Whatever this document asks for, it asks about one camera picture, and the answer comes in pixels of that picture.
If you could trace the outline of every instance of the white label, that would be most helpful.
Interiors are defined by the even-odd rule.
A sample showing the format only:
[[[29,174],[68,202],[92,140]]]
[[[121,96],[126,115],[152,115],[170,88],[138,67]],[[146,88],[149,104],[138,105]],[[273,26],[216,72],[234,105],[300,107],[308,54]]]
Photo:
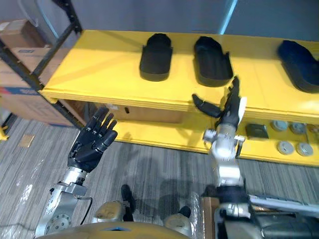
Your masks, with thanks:
[[[113,104],[106,104],[111,110],[117,111],[119,108]]]
[[[10,22],[4,22],[0,24],[0,31],[3,31],[5,29],[6,26],[9,25]]]

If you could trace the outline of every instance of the metal rod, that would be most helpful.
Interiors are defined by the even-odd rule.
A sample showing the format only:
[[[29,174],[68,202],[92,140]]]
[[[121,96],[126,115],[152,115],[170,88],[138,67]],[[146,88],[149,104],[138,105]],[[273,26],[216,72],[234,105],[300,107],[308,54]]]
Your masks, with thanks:
[[[273,198],[261,198],[254,195],[249,195],[250,202],[257,206],[262,206],[269,209],[276,209],[285,212],[295,212],[311,217],[319,217],[319,206],[312,204],[302,204],[290,200],[280,200]]]
[[[32,75],[39,77],[42,74],[44,68],[47,66],[47,64],[49,64],[50,60],[54,57],[55,53],[58,51],[61,45],[65,42],[66,38],[70,35],[74,27],[75,27],[75,23],[73,22],[64,30],[64,32],[59,37],[59,39],[57,39],[57,41],[52,46],[52,48],[45,54],[43,59],[36,66],[36,68],[32,72]]]
[[[8,64],[27,84],[36,91],[36,93],[48,101],[38,91],[44,88],[44,85],[39,81],[37,75],[31,74],[29,69],[10,51],[10,49],[0,39],[0,58]],[[51,104],[59,111],[67,120],[69,120],[76,128],[80,129],[83,124],[69,112],[61,102]]]
[[[10,51],[0,39],[0,58],[8,64],[24,81],[34,90],[43,89],[43,84],[36,76],[31,75],[30,70]]]
[[[82,26],[78,19],[78,16],[74,10],[73,4],[71,0],[52,0],[55,4],[57,4],[61,9],[63,9],[68,16],[70,22],[75,22],[76,26],[74,28],[75,33],[82,32]]]

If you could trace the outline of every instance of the gray carpet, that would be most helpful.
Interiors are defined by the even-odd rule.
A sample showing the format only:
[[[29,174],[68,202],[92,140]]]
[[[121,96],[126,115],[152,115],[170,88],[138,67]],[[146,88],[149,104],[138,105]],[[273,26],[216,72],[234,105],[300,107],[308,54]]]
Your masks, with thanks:
[[[35,134],[30,148],[18,143],[23,134]],[[0,238],[30,239],[48,200],[48,190],[61,179],[77,130],[17,119],[0,143]],[[319,168],[240,160],[252,194],[276,195],[319,203]],[[184,205],[192,209],[193,238],[202,238],[199,199],[213,183],[205,154],[115,142],[87,177],[87,195],[93,197],[86,219],[109,200],[120,199],[120,187],[129,184],[137,201],[136,221],[162,225]],[[79,202],[73,224],[80,224],[88,204]]]

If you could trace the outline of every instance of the gray wall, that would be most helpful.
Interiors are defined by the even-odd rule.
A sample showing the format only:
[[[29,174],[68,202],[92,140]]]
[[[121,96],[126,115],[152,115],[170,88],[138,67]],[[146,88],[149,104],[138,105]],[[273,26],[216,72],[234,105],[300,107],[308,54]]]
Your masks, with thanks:
[[[239,0],[225,34],[319,41],[319,0]]]
[[[41,18],[35,0],[24,0],[49,40],[54,35]],[[16,0],[0,0],[0,20],[21,18]],[[232,0],[73,0],[85,29],[218,33]],[[39,0],[56,32],[68,24],[50,0]],[[319,41],[318,0],[238,0],[225,34]],[[75,41],[68,40],[68,46]]]

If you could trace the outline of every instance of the metal disc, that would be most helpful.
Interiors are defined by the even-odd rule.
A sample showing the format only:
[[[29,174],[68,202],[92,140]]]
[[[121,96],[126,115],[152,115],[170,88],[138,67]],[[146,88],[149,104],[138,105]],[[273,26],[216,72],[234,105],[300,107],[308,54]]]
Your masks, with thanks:
[[[306,125],[304,123],[292,123],[290,129],[295,134],[304,134],[306,133]]]
[[[71,218],[66,214],[59,214],[46,225],[45,234],[65,230],[71,226]]]
[[[302,156],[311,156],[314,153],[313,148],[308,143],[298,143],[296,149],[298,154]]]
[[[280,141],[277,144],[277,149],[280,153],[285,155],[292,154],[294,152],[293,145],[289,143],[288,141]]]
[[[271,126],[276,131],[286,131],[288,128],[288,123],[282,120],[273,120]]]

